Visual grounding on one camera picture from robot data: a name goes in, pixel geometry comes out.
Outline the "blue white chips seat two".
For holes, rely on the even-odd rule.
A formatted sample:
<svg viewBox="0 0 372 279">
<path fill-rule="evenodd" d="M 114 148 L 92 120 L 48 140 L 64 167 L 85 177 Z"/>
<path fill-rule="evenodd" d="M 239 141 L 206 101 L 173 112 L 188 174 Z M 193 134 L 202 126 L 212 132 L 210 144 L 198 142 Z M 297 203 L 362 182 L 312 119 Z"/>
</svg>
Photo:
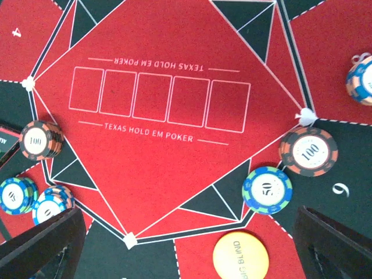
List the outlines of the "blue white chips seat two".
<svg viewBox="0 0 372 279">
<path fill-rule="evenodd" d="M 67 187 L 54 185 L 47 188 L 35 201 L 32 218 L 35 225 L 75 207 L 75 198 Z"/>
</svg>

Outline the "green chips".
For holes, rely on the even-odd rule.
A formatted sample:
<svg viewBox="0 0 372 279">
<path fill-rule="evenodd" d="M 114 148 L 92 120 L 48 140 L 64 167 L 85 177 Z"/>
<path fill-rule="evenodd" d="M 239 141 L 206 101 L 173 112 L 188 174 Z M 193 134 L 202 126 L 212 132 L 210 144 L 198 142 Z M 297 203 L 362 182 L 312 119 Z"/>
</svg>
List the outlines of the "green chips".
<svg viewBox="0 0 372 279">
<path fill-rule="evenodd" d="M 1 209 L 10 215 L 31 212 L 39 197 L 33 180 L 27 177 L 12 177 L 1 183 Z"/>
</svg>

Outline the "blue white chips seat eight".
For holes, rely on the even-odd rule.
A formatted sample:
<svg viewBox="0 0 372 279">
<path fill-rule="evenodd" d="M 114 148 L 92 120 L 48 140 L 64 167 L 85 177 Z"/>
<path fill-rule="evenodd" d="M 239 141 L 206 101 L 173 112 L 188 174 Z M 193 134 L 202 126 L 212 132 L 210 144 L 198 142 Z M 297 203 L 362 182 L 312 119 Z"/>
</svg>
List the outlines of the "blue white chips seat eight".
<svg viewBox="0 0 372 279">
<path fill-rule="evenodd" d="M 346 75 L 346 91 L 356 102 L 371 106 L 371 53 L 351 58 L 352 67 Z"/>
</svg>

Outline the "orange chips seat nine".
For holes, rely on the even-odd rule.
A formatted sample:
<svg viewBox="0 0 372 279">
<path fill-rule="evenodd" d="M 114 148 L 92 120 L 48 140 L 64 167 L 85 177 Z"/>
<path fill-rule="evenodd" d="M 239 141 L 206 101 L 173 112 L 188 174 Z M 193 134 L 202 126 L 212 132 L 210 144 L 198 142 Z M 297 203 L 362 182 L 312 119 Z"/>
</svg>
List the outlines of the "orange chips seat nine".
<svg viewBox="0 0 372 279">
<path fill-rule="evenodd" d="M 280 141 L 278 150 L 284 165 L 294 173 L 316 177 L 328 172 L 338 159 L 332 135 L 316 127 L 298 127 Z"/>
</svg>

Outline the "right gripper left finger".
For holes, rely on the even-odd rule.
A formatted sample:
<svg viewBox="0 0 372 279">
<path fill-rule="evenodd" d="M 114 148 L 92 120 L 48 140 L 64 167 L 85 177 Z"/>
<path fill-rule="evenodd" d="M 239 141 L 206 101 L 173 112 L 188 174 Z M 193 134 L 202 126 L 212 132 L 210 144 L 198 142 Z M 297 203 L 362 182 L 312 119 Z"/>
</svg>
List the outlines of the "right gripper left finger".
<svg viewBox="0 0 372 279">
<path fill-rule="evenodd" d="M 1 278 L 31 278 L 49 264 L 52 278 L 73 278 L 85 236 L 81 209 L 67 209 L 1 245 Z"/>
</svg>

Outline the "orange chips seat three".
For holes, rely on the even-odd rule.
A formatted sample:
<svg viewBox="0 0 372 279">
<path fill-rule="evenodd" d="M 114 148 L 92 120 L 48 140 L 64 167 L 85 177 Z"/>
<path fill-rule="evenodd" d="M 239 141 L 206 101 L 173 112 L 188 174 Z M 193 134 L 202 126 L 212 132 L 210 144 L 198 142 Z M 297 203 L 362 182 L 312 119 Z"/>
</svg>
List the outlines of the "orange chips seat three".
<svg viewBox="0 0 372 279">
<path fill-rule="evenodd" d="M 64 140 L 62 129 L 57 124 L 34 120 L 22 129 L 19 144 L 26 158 L 40 161 L 57 156 Z"/>
</svg>

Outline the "green chips seat nine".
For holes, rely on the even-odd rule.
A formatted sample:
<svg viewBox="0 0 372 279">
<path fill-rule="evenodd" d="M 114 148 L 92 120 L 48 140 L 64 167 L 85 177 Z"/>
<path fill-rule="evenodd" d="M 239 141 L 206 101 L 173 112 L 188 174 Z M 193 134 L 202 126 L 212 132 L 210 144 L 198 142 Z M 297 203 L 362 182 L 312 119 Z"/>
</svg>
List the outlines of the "green chips seat nine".
<svg viewBox="0 0 372 279">
<path fill-rule="evenodd" d="M 242 185 L 242 197 L 247 207 L 263 215 L 283 210 L 291 201 L 292 193 L 289 177 L 271 166 L 254 169 Z"/>
</svg>

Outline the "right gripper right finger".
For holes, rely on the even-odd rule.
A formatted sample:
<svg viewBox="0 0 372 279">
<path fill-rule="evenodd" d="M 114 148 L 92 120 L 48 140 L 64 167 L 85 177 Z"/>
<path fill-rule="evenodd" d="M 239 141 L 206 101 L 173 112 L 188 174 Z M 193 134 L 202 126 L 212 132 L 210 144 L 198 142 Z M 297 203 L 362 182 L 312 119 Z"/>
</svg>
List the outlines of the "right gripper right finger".
<svg viewBox="0 0 372 279">
<path fill-rule="evenodd" d="M 306 278 L 371 278 L 371 239 L 301 206 L 293 240 Z"/>
</svg>

